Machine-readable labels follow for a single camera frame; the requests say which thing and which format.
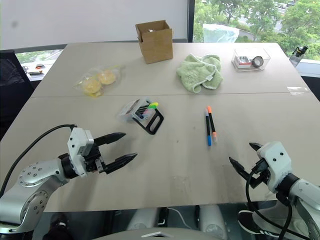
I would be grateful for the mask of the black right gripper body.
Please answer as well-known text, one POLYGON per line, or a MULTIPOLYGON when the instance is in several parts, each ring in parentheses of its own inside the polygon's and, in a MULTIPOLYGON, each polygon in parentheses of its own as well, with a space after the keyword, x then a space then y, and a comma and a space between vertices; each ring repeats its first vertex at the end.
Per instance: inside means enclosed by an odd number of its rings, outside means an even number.
POLYGON ((254 189, 261 183, 267 184, 269 177, 269 165, 265 159, 261 159, 251 169, 251 172, 247 178, 247 182, 254 189))

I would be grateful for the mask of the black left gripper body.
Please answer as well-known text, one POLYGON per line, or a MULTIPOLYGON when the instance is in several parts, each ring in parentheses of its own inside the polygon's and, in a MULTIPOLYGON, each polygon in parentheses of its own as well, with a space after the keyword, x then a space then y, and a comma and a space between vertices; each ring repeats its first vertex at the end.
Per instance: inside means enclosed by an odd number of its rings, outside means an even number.
POLYGON ((97 144, 93 144, 89 153, 84 156, 85 169, 89 172, 103 173, 107 170, 107 165, 102 159, 99 146, 97 144))

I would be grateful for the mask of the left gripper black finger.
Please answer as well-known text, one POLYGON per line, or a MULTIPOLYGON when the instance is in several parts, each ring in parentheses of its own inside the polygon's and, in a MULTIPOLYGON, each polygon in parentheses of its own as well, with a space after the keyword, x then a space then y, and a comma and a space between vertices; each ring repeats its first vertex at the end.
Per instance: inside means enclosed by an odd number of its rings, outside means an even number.
POLYGON ((102 146, 102 145, 108 145, 111 143, 114 143, 118 141, 119 139, 123 138, 126 135, 125 132, 113 132, 110 134, 106 134, 100 137, 97 137, 93 140, 94 146, 102 146))
POLYGON ((116 158, 113 162, 103 166, 103 172, 106 174, 113 173, 125 165, 130 163, 138 154, 137 153, 129 153, 123 156, 116 158))

